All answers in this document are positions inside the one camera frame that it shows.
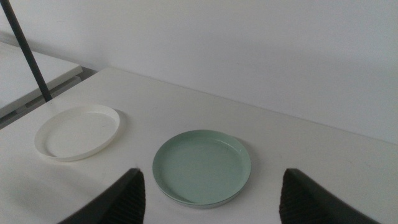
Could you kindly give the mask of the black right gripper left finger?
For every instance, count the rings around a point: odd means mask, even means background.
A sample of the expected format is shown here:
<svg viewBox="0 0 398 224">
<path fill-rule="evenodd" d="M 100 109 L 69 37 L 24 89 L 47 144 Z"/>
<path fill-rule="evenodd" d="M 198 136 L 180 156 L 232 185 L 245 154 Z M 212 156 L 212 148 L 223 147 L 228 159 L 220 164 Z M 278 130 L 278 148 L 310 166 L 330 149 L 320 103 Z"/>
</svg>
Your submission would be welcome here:
<svg viewBox="0 0 398 224">
<path fill-rule="evenodd" d="M 129 169 L 113 185 L 62 223 L 143 223 L 146 210 L 144 175 Z"/>
</svg>

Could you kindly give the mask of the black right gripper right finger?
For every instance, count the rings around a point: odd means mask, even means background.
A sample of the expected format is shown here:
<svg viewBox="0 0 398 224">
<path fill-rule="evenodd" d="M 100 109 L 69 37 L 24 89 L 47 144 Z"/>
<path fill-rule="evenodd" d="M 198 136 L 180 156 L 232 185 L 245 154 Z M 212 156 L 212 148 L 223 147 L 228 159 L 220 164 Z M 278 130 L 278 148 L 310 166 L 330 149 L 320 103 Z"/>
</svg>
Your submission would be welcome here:
<svg viewBox="0 0 398 224">
<path fill-rule="evenodd" d="M 293 168 L 284 172 L 279 215 L 282 223 L 377 222 L 334 196 L 301 170 Z"/>
</svg>

